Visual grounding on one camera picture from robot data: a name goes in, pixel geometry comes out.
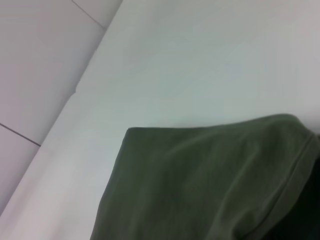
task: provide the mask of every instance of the white tile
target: white tile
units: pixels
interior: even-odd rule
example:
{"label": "white tile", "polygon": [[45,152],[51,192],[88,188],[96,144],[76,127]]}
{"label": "white tile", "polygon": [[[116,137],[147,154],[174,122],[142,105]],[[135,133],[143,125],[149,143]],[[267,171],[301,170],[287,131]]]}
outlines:
{"label": "white tile", "polygon": [[41,144],[105,30],[71,0],[2,0],[0,32],[0,123]]}
{"label": "white tile", "polygon": [[0,126],[0,215],[39,147]]}
{"label": "white tile", "polygon": [[108,28],[123,0],[73,0],[90,17]]}

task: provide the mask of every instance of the white surface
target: white surface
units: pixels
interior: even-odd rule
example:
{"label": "white surface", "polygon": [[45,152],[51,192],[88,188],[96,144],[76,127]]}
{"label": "white surface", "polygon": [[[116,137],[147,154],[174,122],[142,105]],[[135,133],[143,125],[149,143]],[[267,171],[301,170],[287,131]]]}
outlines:
{"label": "white surface", "polygon": [[0,126],[0,215],[39,147]]}
{"label": "white surface", "polygon": [[104,28],[108,28],[123,0],[73,0]]}
{"label": "white surface", "polygon": [[71,0],[2,0],[0,32],[0,123],[42,144],[105,30]]}
{"label": "white surface", "polygon": [[320,2],[122,3],[3,215],[1,240],[88,240],[132,126],[320,114]]}

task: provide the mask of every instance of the green fabric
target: green fabric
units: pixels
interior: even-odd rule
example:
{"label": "green fabric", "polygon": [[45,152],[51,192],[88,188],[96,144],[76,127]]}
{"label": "green fabric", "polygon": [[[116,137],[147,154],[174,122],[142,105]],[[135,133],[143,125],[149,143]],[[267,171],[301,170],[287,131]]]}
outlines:
{"label": "green fabric", "polygon": [[320,159],[315,162],[299,199],[263,240],[320,239]]}
{"label": "green fabric", "polygon": [[320,142],[291,115],[130,128],[91,240],[260,240],[293,207]]}

